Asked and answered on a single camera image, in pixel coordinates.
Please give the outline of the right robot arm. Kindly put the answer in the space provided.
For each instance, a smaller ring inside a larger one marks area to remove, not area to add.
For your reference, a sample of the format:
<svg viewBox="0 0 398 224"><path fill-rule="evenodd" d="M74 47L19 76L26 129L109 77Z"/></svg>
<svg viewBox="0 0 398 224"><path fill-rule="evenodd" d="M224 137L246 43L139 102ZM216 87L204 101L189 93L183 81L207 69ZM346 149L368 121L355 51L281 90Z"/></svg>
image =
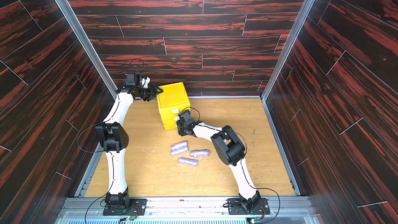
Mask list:
<svg viewBox="0 0 398 224"><path fill-rule="evenodd" d="M220 160L229 166L238 185L241 207L246 213L254 213L261 195L254 186L246 165L246 148L237 133L229 126L217 128L195 121L189 110L183 110L176 118L180 136L193 136L212 142Z"/></svg>

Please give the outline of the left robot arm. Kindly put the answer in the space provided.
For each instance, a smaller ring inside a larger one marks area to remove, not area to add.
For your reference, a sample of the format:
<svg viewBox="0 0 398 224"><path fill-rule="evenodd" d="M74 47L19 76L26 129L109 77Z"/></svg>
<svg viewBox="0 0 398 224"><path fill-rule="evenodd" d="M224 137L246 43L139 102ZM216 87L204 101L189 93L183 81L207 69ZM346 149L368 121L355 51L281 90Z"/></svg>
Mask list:
<svg viewBox="0 0 398 224"><path fill-rule="evenodd" d="M95 130L108 162L109 186L105 195L105 208L114 212L119 209L126 213L131 209L124 166L129 136L123 128L123 122L136 97L151 101L163 90L154 84L141 86L128 83L116 92L117 99L110 113L102 123L95 126Z"/></svg>

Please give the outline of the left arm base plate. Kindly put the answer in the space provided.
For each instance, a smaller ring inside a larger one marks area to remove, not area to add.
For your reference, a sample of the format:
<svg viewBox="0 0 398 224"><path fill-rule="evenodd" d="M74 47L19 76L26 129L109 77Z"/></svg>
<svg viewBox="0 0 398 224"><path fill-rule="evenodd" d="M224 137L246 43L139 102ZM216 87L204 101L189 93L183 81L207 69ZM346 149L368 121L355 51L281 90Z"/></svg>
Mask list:
<svg viewBox="0 0 398 224"><path fill-rule="evenodd" d="M105 205L104 216L143 216L147 207L147 199L130 198L128 203L122 205L110 204Z"/></svg>

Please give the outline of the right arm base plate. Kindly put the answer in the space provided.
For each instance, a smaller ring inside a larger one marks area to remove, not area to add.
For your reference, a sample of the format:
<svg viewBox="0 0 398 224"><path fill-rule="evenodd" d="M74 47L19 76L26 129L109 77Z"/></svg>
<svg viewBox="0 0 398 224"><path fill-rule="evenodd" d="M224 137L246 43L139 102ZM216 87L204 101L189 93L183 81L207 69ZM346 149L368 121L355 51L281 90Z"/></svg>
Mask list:
<svg viewBox="0 0 398 224"><path fill-rule="evenodd" d="M266 198L260 198L255 204L241 198L228 198L223 204L230 215L269 215L270 210Z"/></svg>

